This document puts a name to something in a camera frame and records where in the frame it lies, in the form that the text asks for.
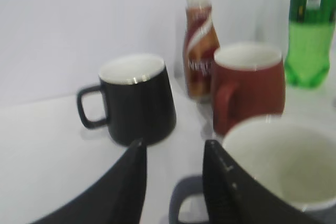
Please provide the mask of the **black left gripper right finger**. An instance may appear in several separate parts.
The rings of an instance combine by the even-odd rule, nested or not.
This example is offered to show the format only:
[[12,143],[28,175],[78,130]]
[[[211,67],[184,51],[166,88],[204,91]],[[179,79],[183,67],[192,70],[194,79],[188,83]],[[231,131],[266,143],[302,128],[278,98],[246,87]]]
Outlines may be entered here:
[[202,180],[210,223],[319,223],[253,179],[217,140],[205,142]]

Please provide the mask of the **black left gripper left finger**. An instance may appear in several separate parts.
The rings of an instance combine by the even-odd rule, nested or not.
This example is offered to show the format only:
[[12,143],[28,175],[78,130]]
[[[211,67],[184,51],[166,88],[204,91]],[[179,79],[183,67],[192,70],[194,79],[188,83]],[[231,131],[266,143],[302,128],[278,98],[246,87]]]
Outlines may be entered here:
[[147,146],[133,141],[92,186],[37,223],[139,223],[146,194]]

